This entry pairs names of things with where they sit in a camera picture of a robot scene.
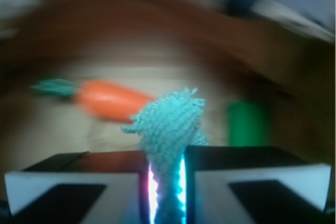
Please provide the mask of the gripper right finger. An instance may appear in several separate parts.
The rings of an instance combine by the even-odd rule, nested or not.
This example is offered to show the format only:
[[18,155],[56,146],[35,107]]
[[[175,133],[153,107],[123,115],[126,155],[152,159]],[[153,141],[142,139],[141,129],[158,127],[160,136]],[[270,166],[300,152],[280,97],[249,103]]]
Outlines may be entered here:
[[330,223],[331,167],[276,147],[189,146],[187,223]]

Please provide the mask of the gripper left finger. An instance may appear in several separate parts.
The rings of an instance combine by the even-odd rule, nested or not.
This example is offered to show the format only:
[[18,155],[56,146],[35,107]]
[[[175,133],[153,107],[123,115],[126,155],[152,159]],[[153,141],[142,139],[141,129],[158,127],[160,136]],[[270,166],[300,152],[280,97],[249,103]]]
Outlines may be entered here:
[[5,174],[11,223],[149,223],[143,151],[64,153]]

